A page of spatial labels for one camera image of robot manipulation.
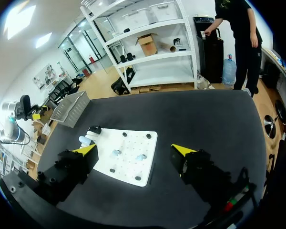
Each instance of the black office chair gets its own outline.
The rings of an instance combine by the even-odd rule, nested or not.
[[[62,96],[62,94],[58,93],[57,91],[53,91],[49,94],[49,100],[57,106],[63,100],[63,98],[64,96]]]
[[[76,85],[76,82],[73,82],[70,85],[67,82],[65,82],[64,80],[62,80],[60,83],[58,83],[58,85],[56,86],[56,89],[58,89],[61,92],[61,94],[63,95],[63,97],[65,97],[66,95],[76,93],[78,91],[78,89],[80,88],[79,86],[72,88],[72,85],[74,83]]]
[[[267,133],[267,136],[271,139],[275,138],[276,136],[276,121],[279,118],[283,125],[286,125],[286,109],[283,103],[280,100],[276,100],[276,113],[277,117],[273,119],[270,115],[266,115],[264,118],[264,127]]]
[[[82,79],[74,78],[74,79],[72,79],[72,82],[76,83],[76,86],[78,86],[82,82]]]

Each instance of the ceiling light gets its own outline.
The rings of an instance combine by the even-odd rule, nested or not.
[[[36,49],[39,48],[40,46],[44,45],[48,40],[50,39],[52,33],[48,33],[47,35],[40,37],[38,41],[36,42]]]
[[[9,12],[5,24],[8,40],[30,24],[35,8],[36,6],[31,6],[20,13],[18,8],[14,8]]]

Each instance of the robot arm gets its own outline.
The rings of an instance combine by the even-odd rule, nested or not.
[[[0,145],[23,142],[25,132],[18,126],[16,119],[32,119],[32,115],[39,109],[40,107],[36,105],[31,107],[28,95],[22,96],[19,102],[3,103],[2,110],[5,112],[6,118],[4,129],[0,130]]]

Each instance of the black appliance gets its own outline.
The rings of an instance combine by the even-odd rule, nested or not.
[[[203,32],[214,22],[214,18],[193,17],[193,20],[197,30],[201,75],[210,83],[221,83],[224,69],[224,41],[220,38],[220,31],[216,29],[210,36],[203,37]]]

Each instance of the metal basket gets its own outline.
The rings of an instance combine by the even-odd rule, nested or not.
[[[86,92],[68,95],[55,108],[51,120],[73,128],[89,102]]]

